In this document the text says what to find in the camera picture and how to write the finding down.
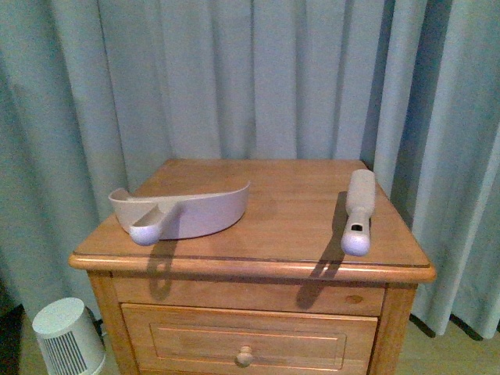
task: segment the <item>wooden drawer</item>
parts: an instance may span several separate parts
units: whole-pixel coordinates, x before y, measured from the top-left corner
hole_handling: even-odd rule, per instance
[[[141,375],[211,375],[210,373],[186,373],[185,371],[142,370]]]
[[[364,375],[377,318],[123,304],[141,370]],[[252,348],[250,366],[235,359]]]

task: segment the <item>heater grille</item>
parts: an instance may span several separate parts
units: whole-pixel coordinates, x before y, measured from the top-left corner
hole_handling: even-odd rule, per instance
[[[87,369],[72,331],[58,337],[42,339],[42,344],[55,375],[78,375]]]

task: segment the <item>wood knot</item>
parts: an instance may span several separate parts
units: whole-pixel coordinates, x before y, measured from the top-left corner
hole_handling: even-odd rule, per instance
[[[363,297],[361,297],[360,295],[348,295],[345,298],[345,301],[352,305],[357,305],[358,303],[361,303],[363,301]]]

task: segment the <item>curtain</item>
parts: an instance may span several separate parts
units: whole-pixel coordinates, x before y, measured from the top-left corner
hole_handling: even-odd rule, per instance
[[[492,337],[499,14],[485,0],[1,3],[2,279],[31,318],[68,295],[98,315],[66,260],[112,189],[168,158],[361,159],[437,267],[413,312]]]

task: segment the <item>wood grain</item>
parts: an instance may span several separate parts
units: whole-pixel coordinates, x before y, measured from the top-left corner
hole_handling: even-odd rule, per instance
[[[242,346],[251,375],[364,375],[375,318],[123,305],[139,366],[231,375]]]
[[[393,375],[415,298],[415,284],[389,284],[368,375]]]
[[[213,375],[213,373],[186,373],[185,371],[141,370],[141,375]]]
[[[116,364],[122,374],[139,375],[134,352],[123,321],[122,310],[116,299],[115,289],[109,272],[88,272],[92,289],[97,298],[102,320],[109,334]]]
[[[80,256],[72,254],[70,265],[83,270],[112,270],[175,275],[198,274],[221,277],[274,277],[301,280],[365,281],[374,283],[426,283],[436,278],[432,266],[424,268],[350,265],[322,262],[253,262],[209,259],[168,259],[133,256]]]
[[[329,281],[114,273],[120,302],[223,309],[379,316],[384,285],[356,286]]]
[[[154,271],[172,259],[173,272],[193,273],[202,271],[205,262],[234,262],[224,272],[235,266],[261,272],[277,266],[271,263],[299,265],[307,272],[325,262],[338,265],[339,273],[353,280],[363,279],[364,266],[394,267],[414,280],[432,278],[429,260],[380,187],[369,255],[344,256],[340,240],[347,219],[345,192],[352,171],[359,168],[365,168],[360,161],[339,160],[170,160],[137,195],[231,191],[250,180],[248,208],[241,220],[217,234],[142,247],[132,242],[113,215],[74,252],[70,264]]]

